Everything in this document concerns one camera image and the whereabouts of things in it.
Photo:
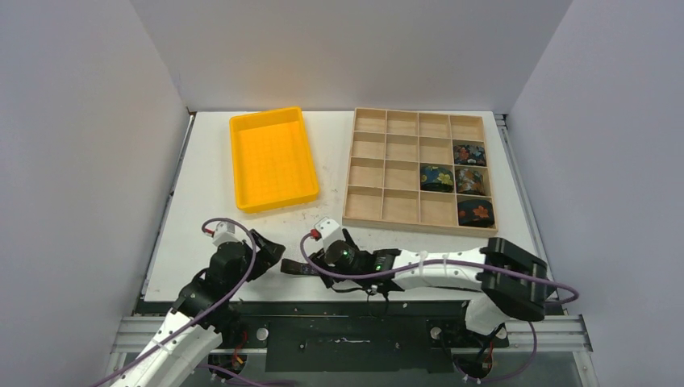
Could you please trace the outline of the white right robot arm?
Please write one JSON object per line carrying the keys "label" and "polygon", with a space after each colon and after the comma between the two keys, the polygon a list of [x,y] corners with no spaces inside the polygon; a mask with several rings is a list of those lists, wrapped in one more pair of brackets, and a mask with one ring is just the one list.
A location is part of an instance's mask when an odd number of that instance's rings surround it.
{"label": "white right robot arm", "polygon": [[477,345],[511,318],[539,322],[552,292],[547,264],[511,241],[499,237],[483,247],[459,252],[412,252],[386,248],[363,251],[348,234],[334,240],[316,231],[324,246],[306,261],[327,286],[352,281],[366,293],[433,288],[475,292],[456,324],[457,338]]}

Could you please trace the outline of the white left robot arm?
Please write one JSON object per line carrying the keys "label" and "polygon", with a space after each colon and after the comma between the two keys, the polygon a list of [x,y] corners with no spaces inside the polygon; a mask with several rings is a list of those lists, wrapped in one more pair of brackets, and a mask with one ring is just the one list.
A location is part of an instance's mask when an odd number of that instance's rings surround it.
{"label": "white left robot arm", "polygon": [[143,351],[115,374],[113,386],[179,386],[217,347],[241,347],[248,328],[230,297],[282,259],[285,246],[255,230],[245,240],[214,233],[215,253],[184,286]]}

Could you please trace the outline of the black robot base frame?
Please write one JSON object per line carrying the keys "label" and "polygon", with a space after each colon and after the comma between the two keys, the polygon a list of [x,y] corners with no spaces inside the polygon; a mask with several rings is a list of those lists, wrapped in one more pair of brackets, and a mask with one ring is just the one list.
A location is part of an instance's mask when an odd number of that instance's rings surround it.
{"label": "black robot base frame", "polygon": [[458,302],[246,303],[215,349],[263,355],[270,372],[447,372],[453,357],[590,352],[581,316],[553,308],[541,322],[511,320],[493,338],[469,332]]}

